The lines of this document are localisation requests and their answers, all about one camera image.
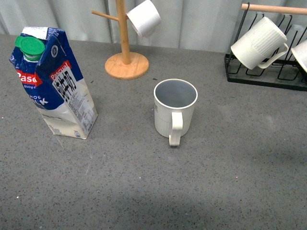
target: hanging mug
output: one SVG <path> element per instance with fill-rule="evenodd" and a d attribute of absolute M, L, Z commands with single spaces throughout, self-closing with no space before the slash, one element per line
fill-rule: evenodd
<path fill-rule="evenodd" d="M 127 13 L 132 27 L 140 37 L 149 37 L 154 33 L 161 17 L 158 10 L 150 0 L 145 0 L 140 5 Z"/>
<path fill-rule="evenodd" d="M 307 40 L 291 48 L 291 52 L 300 66 L 307 72 Z"/>
<path fill-rule="evenodd" d="M 248 69 L 254 69 L 256 66 L 266 69 L 288 52 L 289 47 L 285 43 L 286 41 L 286 35 L 278 26 L 269 18 L 263 17 L 230 48 L 235 57 Z M 279 53 L 261 64 L 264 59 L 272 55 L 278 48 L 280 48 Z"/>

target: red logo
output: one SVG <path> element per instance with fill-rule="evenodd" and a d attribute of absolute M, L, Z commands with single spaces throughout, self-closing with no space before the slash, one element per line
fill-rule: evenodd
<path fill-rule="evenodd" d="M 17 70 L 17 74 L 19 76 L 19 79 L 23 84 L 29 84 L 34 86 L 39 86 L 42 84 L 42 80 L 38 77 L 37 73 L 24 73 L 21 70 Z"/>
<path fill-rule="evenodd" d="M 68 60 L 64 61 L 63 64 L 56 71 L 50 74 L 51 80 L 54 81 L 54 79 L 66 68 L 71 69 L 71 64 Z"/>

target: wooden mug stand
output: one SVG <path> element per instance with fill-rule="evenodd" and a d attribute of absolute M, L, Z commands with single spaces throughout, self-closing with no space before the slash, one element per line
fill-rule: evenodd
<path fill-rule="evenodd" d="M 130 52 L 125 0 L 116 0 L 116 9 L 118 17 L 92 11 L 92 14 L 118 21 L 119 24 L 121 53 L 110 57 L 106 61 L 105 69 L 110 76 L 116 79 L 135 79 L 146 73 L 149 61 L 142 54 Z"/>

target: green bottle cap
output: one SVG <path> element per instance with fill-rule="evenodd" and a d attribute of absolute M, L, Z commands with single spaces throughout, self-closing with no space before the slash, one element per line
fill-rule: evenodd
<path fill-rule="evenodd" d="M 15 40 L 15 46 L 19 47 L 30 61 L 38 61 L 45 51 L 44 43 L 36 37 L 18 36 Z"/>

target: mug rim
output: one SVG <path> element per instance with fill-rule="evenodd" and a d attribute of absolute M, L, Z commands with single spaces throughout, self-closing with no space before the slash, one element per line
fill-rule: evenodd
<path fill-rule="evenodd" d="M 183 107 L 171 107 L 171 106 L 169 106 L 169 105 L 166 105 L 166 104 L 162 103 L 162 102 L 157 98 L 157 96 L 156 96 L 156 94 L 155 94 L 155 91 L 156 91 L 157 87 L 158 87 L 160 84 L 162 84 L 162 83 L 164 83 L 164 82 L 166 82 L 166 81 L 182 81 L 182 82 L 184 82 L 184 83 L 190 85 L 190 86 L 194 89 L 194 91 L 195 91 L 195 93 L 196 93 L 196 96 L 195 96 L 194 101 L 193 101 L 192 103 L 186 105 L 186 106 L 183 106 Z M 161 105 L 165 106 L 166 108 L 169 108 L 169 109 L 177 109 L 177 110 L 179 110 L 179 109 L 186 109 L 186 108 L 191 107 L 192 105 L 195 104 L 195 102 L 197 101 L 197 98 L 198 98 L 198 92 L 197 92 L 197 89 L 195 88 L 194 85 L 192 85 L 190 82 L 188 82 L 188 81 L 186 81 L 186 80 L 177 79 L 177 78 L 166 79 L 166 80 L 163 80 L 163 81 L 159 82 L 159 83 L 155 86 L 155 88 L 154 88 L 154 90 L 153 90 L 153 93 L 154 93 L 154 94 L 153 94 L 153 95 L 154 95 L 154 98 L 158 101 L 158 103 L 160 103 Z"/>

